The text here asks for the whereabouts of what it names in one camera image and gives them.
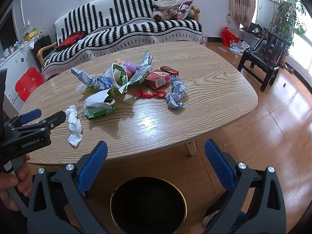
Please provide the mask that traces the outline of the person's left hand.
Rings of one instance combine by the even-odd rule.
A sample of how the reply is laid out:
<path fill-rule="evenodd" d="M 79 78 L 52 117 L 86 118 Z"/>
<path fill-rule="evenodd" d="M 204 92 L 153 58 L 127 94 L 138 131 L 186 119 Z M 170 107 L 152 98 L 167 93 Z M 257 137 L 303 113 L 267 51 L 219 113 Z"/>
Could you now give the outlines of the person's left hand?
<path fill-rule="evenodd" d="M 18 190 L 23 193 L 25 197 L 28 197 L 31 194 L 32 174 L 28 164 L 29 160 L 30 155 L 24 155 L 24 164 L 18 171 L 19 180 L 15 175 L 1 172 L 1 201 L 4 206 L 11 211 L 19 211 L 19 208 L 8 194 L 7 189 L 17 186 Z"/>

